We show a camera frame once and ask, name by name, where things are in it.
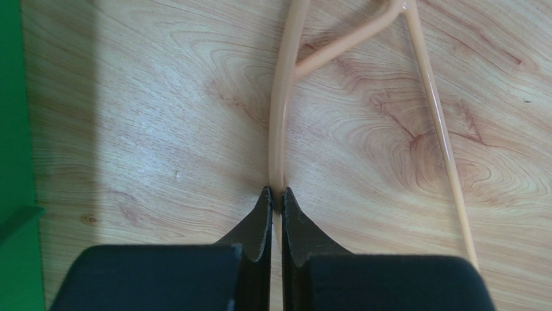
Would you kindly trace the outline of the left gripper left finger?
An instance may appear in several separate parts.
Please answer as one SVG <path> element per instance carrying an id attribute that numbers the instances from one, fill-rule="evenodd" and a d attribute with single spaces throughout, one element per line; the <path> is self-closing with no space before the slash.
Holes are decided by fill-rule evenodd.
<path id="1" fill-rule="evenodd" d="M 273 200 L 204 245 L 98 245 L 73 262 L 52 310 L 268 310 Z"/>

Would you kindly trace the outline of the orange clothes hanger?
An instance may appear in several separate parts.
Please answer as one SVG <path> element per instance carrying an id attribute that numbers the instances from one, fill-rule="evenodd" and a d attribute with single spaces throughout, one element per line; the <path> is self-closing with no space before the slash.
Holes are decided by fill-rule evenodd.
<path id="1" fill-rule="evenodd" d="M 364 23 L 350 33 L 332 41 L 302 61 L 297 61 L 301 35 L 310 6 L 309 1 L 292 1 L 288 9 L 273 77 L 270 99 L 270 122 L 268 131 L 268 180 L 271 190 L 284 192 L 285 142 L 288 108 L 293 85 L 319 69 L 337 56 L 378 34 L 399 15 L 404 15 L 408 26 L 415 57 L 430 106 L 435 132 L 443 155 L 448 181 L 454 198 L 469 262 L 479 268 L 474 239 L 468 220 L 459 173 L 439 98 L 433 69 L 422 31 L 419 11 L 415 1 L 390 1 L 386 9 L 373 20 Z"/>

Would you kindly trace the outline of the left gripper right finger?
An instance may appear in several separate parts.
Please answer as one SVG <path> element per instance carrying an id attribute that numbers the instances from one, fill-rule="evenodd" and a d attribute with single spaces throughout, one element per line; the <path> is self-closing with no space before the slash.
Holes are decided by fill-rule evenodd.
<path id="1" fill-rule="evenodd" d="M 282 194 L 285 310 L 494 310 L 467 260 L 444 255 L 355 254 Z"/>

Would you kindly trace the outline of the green plastic tray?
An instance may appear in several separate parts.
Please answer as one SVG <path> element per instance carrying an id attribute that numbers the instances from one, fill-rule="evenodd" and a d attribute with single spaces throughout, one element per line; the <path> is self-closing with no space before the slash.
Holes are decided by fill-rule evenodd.
<path id="1" fill-rule="evenodd" d="M 18 1 L 1 2 L 1 309 L 43 310 Z"/>

